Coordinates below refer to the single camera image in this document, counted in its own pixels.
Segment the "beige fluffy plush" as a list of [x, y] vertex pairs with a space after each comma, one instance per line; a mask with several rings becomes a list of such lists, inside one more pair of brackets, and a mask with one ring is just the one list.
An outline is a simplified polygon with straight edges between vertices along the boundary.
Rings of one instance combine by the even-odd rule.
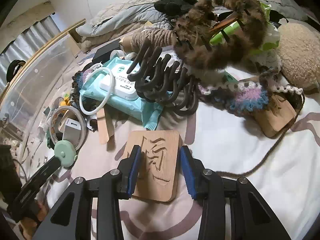
[[302, 21], [282, 24], [279, 46], [281, 72], [292, 85], [312, 93], [319, 90], [319, 32]]

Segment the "black small box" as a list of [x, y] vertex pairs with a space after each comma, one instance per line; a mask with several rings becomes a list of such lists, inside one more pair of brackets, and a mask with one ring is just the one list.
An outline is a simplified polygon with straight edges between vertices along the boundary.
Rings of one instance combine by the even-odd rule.
[[111, 53], [114, 50], [119, 50], [120, 49], [120, 39], [117, 39], [115, 41], [112, 41], [111, 43], [99, 48], [93, 59], [92, 59], [92, 63], [102, 63], [104, 64], [105, 62], [107, 62], [110, 58], [111, 58]]

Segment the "brown yarn spool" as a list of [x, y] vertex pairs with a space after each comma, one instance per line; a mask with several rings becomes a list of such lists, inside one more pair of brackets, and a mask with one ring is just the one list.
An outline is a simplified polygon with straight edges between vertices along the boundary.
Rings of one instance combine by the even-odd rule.
[[177, 41], [176, 35], [172, 30], [144, 29], [125, 36], [119, 41], [119, 45], [125, 53], [138, 54], [146, 39], [149, 40], [154, 47], [173, 46]]

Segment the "grey curtain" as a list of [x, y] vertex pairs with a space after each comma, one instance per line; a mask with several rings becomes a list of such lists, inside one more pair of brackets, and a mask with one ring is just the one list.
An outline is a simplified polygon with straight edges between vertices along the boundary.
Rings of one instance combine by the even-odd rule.
[[13, 60], [27, 62], [42, 46], [60, 33], [51, 16], [36, 22], [9, 43], [1, 52], [1, 68], [8, 68]]

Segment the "black cap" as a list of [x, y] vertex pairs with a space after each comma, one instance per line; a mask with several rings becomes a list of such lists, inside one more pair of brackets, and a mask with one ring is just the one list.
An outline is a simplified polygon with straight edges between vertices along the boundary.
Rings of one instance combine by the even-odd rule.
[[6, 80], [7, 82], [11, 82], [14, 76], [17, 74], [17, 72], [20, 70], [21, 67], [25, 65], [24, 60], [14, 60], [12, 61], [7, 69], [7, 74], [6, 74]]

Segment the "dark brown claw hair clip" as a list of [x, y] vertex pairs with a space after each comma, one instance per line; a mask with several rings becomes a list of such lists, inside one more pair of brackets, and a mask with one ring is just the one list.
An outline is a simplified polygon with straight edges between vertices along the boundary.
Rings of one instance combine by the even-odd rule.
[[128, 80], [135, 83], [140, 98], [167, 107], [178, 116], [193, 115], [199, 105], [199, 80], [188, 74], [183, 63], [174, 61], [168, 66], [171, 55], [161, 57], [161, 53], [162, 48], [153, 47], [146, 38], [127, 70]]

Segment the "teal wet wipes pack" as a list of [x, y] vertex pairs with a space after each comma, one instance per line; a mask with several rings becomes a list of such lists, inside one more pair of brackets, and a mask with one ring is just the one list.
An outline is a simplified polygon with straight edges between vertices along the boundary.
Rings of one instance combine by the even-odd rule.
[[96, 63], [83, 74], [79, 106], [85, 115], [94, 115], [109, 105], [142, 122], [154, 131], [163, 107], [138, 96], [135, 83], [129, 81], [127, 71], [133, 62], [117, 56], [105, 64]]

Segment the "white charger cube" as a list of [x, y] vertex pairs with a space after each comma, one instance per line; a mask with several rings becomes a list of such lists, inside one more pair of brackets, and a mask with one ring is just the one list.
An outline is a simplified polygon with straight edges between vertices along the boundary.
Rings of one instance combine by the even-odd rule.
[[74, 147], [76, 147], [79, 143], [80, 135], [81, 135], [80, 122], [73, 120], [71, 118], [67, 118], [65, 122], [62, 139], [69, 141]]

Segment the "yellow small toy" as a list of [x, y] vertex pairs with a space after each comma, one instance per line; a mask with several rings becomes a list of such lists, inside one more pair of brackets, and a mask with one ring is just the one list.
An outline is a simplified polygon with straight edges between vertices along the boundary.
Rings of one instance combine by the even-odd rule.
[[70, 94], [65, 94], [62, 99], [59, 101], [59, 107], [63, 106], [71, 106], [72, 105], [72, 100], [71, 100], [71, 95]]

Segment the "black fluffy item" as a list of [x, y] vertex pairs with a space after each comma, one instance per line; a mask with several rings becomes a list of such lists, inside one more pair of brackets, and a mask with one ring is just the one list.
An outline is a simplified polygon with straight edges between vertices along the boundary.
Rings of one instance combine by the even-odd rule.
[[168, 17], [182, 16], [193, 7], [198, 0], [160, 0], [154, 3], [154, 8]]

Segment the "wooden carved character block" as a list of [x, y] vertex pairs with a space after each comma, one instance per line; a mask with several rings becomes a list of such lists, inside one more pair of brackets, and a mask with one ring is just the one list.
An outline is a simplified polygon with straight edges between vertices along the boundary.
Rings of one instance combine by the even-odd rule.
[[178, 131], [133, 131], [127, 140], [123, 158], [139, 145], [143, 161], [133, 195], [137, 198], [170, 202], [176, 196], [179, 170], [178, 152], [182, 145]]

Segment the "wooden flat stick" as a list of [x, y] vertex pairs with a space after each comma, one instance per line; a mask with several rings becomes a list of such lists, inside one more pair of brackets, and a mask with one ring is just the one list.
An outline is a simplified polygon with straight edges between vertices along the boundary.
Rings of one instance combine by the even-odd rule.
[[97, 125], [99, 142], [101, 144], [107, 144], [114, 136], [114, 125], [106, 108], [102, 108], [97, 112]]

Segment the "multicolour crochet piece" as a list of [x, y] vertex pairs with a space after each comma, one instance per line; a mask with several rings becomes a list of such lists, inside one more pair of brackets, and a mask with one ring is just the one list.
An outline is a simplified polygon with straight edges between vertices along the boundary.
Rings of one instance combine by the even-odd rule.
[[198, 84], [200, 97], [217, 103], [230, 112], [251, 114], [268, 108], [271, 96], [275, 94], [298, 95], [304, 98], [304, 91], [292, 85], [281, 85], [268, 80], [267, 83], [239, 81], [217, 83], [214, 86]]

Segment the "green white snack bag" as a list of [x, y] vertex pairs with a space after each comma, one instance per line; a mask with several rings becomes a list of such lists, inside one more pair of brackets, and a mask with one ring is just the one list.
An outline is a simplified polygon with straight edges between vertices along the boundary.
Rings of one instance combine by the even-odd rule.
[[[278, 31], [276, 26], [270, 22], [270, 13], [272, 8], [271, 5], [265, 4], [263, 2], [259, 3], [261, 10], [264, 13], [266, 25], [264, 28], [264, 33], [259, 39], [259, 46], [251, 51], [252, 55], [260, 54], [271, 49], [276, 49], [278, 48], [280, 43], [280, 32]], [[240, 29], [240, 24], [237, 21], [234, 21], [233, 23], [230, 23], [229, 25], [224, 27], [222, 30], [229, 37], [230, 35], [234, 34], [236, 31], [239, 31]]]

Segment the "clear plastic storage bin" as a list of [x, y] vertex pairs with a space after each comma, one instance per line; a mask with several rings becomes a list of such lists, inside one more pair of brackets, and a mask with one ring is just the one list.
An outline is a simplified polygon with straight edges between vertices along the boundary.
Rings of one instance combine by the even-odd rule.
[[43, 111], [68, 90], [79, 66], [79, 47], [71, 35], [49, 42], [23, 67], [1, 96], [1, 139], [16, 141], [24, 151], [29, 134], [36, 132]]

